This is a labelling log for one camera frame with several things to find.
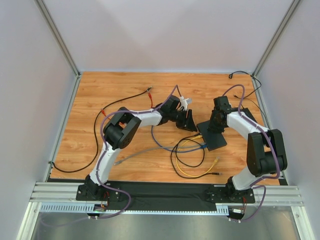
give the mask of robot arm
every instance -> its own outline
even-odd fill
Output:
[[[239,174],[230,177],[227,183],[227,187],[236,191],[250,189],[251,185],[261,177],[277,172],[275,159],[271,151],[265,151],[265,146],[268,148],[270,146],[262,131],[270,139],[280,171],[285,170],[288,165],[282,133],[278,129],[270,130],[259,125],[255,122],[253,116],[248,119],[244,112],[241,112],[241,115],[237,107],[231,107],[226,96],[220,96],[214,99],[214,109],[208,126],[209,132],[220,134],[227,127],[233,128],[247,140],[247,166]]]
[[[102,183],[106,183],[109,178],[109,172],[117,156],[122,149],[127,147],[138,128],[145,126],[158,126],[168,121],[175,122],[179,129],[196,132],[197,127],[192,117],[192,110],[188,109],[191,103],[190,98],[171,96],[164,105],[156,111],[145,114],[116,113],[103,128],[103,135],[107,146],[103,144],[99,159],[106,151],[100,161],[98,177]],[[97,179],[97,164],[92,172],[85,178],[84,189],[81,192],[90,195],[93,199],[101,198],[101,187]]]

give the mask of black cable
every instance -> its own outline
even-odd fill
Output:
[[[196,143],[196,144],[198,144],[198,145],[201,145],[200,143],[198,143],[198,142],[195,141],[195,140],[192,140],[192,139],[188,139],[188,140],[191,141],[191,142],[194,142],[194,143]],[[189,167],[189,168],[199,167],[199,166],[204,162],[204,160],[205,160],[205,149],[202,148],[203,155],[202,155],[202,160],[201,160],[201,162],[200,162],[198,165],[195,165],[195,166],[188,165],[188,164],[186,164],[185,162],[181,161],[180,158],[178,157],[177,148],[178,148],[178,147],[176,147],[176,148],[175,148],[175,151],[174,151],[174,152],[175,152],[175,157],[176,157],[176,159],[177,159],[180,163],[182,163],[183,165],[185,165],[185,166],[187,166],[187,167]]]
[[[253,94],[255,91],[257,91],[259,88],[261,88],[262,84],[261,82],[256,78],[254,77],[253,75],[251,75],[250,73],[246,72],[246,71],[234,71],[232,73],[229,74],[229,78],[232,79],[233,75],[236,74],[236,73],[243,73],[243,74],[247,74],[247,75],[250,75],[251,78],[253,78],[255,81],[257,81],[260,86],[258,86],[256,89],[254,89],[252,92],[250,92],[247,96],[245,96],[244,98],[247,98],[249,97],[251,94]]]
[[[124,101],[124,100],[132,99],[132,98],[138,97],[138,96],[140,96],[140,95],[142,95],[142,94],[145,94],[145,93],[148,92],[150,89],[151,89],[151,87],[148,87],[147,90],[145,90],[144,92],[141,92],[141,93],[139,93],[139,94],[137,94],[137,95],[125,97],[125,98],[122,98],[122,99],[120,99],[120,100],[111,102],[111,103],[109,103],[108,105],[106,105],[106,106],[103,108],[103,110],[105,110],[107,107],[110,107],[110,106],[113,105],[113,104],[119,103],[119,102]],[[62,173],[71,174],[71,173],[80,172],[80,171],[86,169],[87,167],[89,167],[89,166],[95,161],[95,159],[96,159],[96,157],[97,157],[97,155],[98,155],[98,152],[99,152],[99,144],[98,144],[98,138],[97,138],[97,133],[96,133],[96,124],[97,124],[97,120],[98,120],[98,117],[99,117],[99,115],[101,114],[101,112],[102,112],[102,111],[99,111],[99,113],[96,115],[95,120],[94,120],[93,132],[94,132],[94,138],[95,138],[95,144],[96,144],[96,152],[95,152],[95,155],[94,155],[93,159],[91,160],[91,162],[90,162],[88,165],[86,165],[86,166],[84,166],[84,167],[82,167],[82,168],[80,168],[80,169],[72,170],[72,171],[65,171],[65,170],[62,170],[62,169],[58,168],[58,167],[56,166],[56,164],[55,164],[53,161],[51,161],[50,163],[52,163],[52,165],[53,165],[53,167],[54,167],[55,169],[57,169],[58,171],[60,171],[60,172],[62,172]]]
[[[177,151],[178,151],[178,146],[179,146],[179,144],[180,144],[182,141],[187,140],[187,139],[190,140],[190,141],[193,141],[193,142],[195,142],[196,144],[199,144],[199,146],[201,146],[201,144],[200,144],[199,142],[189,139],[189,138],[192,138],[192,137],[197,136],[197,135],[199,135],[199,133],[198,133],[198,134],[195,134],[195,135],[193,135],[193,136],[187,136],[187,137],[182,138],[182,139],[174,146],[174,148],[172,149],[171,154],[170,154],[170,161],[171,161],[173,170],[175,171],[175,173],[176,173],[179,177],[181,177],[181,178],[183,178],[183,179],[199,179],[199,178],[202,178],[203,176],[206,176],[206,175],[219,175],[218,172],[208,172],[208,173],[202,174],[201,176],[186,177],[186,176],[180,175],[180,174],[178,173],[178,171],[176,170],[175,165],[174,165],[174,162],[173,162],[173,158],[172,158],[173,153],[175,152],[175,154],[176,154],[176,156],[177,156]],[[202,151],[203,151],[203,157],[202,157],[201,163],[204,161],[204,159],[205,159],[205,154],[206,154],[204,148],[202,149]]]
[[[237,95],[233,95],[233,96],[234,96],[235,98],[237,98],[237,99],[240,99],[240,98],[241,98],[241,97],[238,97]],[[261,108],[258,106],[258,104],[256,104],[254,101],[252,101],[252,100],[249,99],[249,98],[245,98],[245,99],[253,102],[254,105],[256,105],[256,107],[257,107],[257,108],[260,110],[260,112],[263,114],[264,119],[265,119],[265,122],[266,122],[268,128],[270,128],[270,127],[269,127],[269,122],[268,122],[267,116],[266,116],[266,114],[264,113],[264,111],[261,110]]]

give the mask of gray wall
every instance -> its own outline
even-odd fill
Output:
[[[253,71],[292,0],[45,0],[82,71]]]
[[[259,78],[274,128],[283,132],[286,176],[298,185],[320,239],[320,1],[303,0]]]
[[[33,0],[0,1],[0,239],[16,238],[75,77]]]

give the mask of metal floor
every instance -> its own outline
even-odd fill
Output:
[[[246,216],[256,210],[248,206]],[[250,221],[229,222],[225,216],[122,214],[110,219],[84,220],[63,227],[83,213],[40,214],[33,240],[299,240],[290,207],[262,207]]]

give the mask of wood grain surface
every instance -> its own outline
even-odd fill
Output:
[[[210,119],[214,107],[213,99],[221,96],[229,87],[243,84],[246,93],[250,93],[254,89],[250,76],[244,74],[235,74],[232,79],[229,79],[228,74],[85,72],[77,90],[55,164],[63,170],[71,171],[85,166],[92,160],[96,153],[93,125],[97,113],[105,105],[121,98],[139,94],[149,86],[152,86],[152,99],[156,105],[167,98],[176,84],[179,85],[181,94],[185,98],[192,98],[189,108],[192,109],[196,124]],[[239,104],[239,99],[233,95],[241,96],[241,94],[240,87],[232,89],[227,94],[232,106],[236,107]],[[257,103],[255,94],[252,94],[249,99]],[[122,106],[130,110],[147,110],[150,108],[151,102],[148,94],[143,94],[110,106],[106,109],[106,113],[114,112]],[[251,101],[244,100],[243,106],[250,109],[259,124],[263,124],[260,110]],[[99,132],[102,119],[103,115],[101,114],[96,125],[97,132]],[[174,146],[181,138],[193,134],[176,128],[173,122],[154,128],[154,135],[163,146]],[[227,146],[210,152],[206,149],[205,159],[201,166],[197,168],[181,167],[188,174],[200,175],[219,156],[220,159],[212,171],[222,173],[222,175],[206,175],[198,179],[181,178],[172,168],[169,158],[170,152],[157,149],[134,156],[113,166],[109,180],[225,184],[230,176],[238,174],[246,166],[247,141],[231,128],[226,128],[223,135]],[[98,135],[98,141],[101,148],[100,135]],[[152,140],[151,127],[142,127],[137,131],[131,144],[120,153],[117,161],[138,151],[154,147],[157,145]],[[191,153],[181,153],[180,157],[186,163],[196,165],[201,161],[202,154],[203,152],[198,150]],[[96,161],[97,159],[90,167],[76,173],[63,173],[52,169],[50,177],[53,179],[84,179],[94,168]],[[262,183],[266,185],[279,184],[277,180],[270,179],[264,180]]]

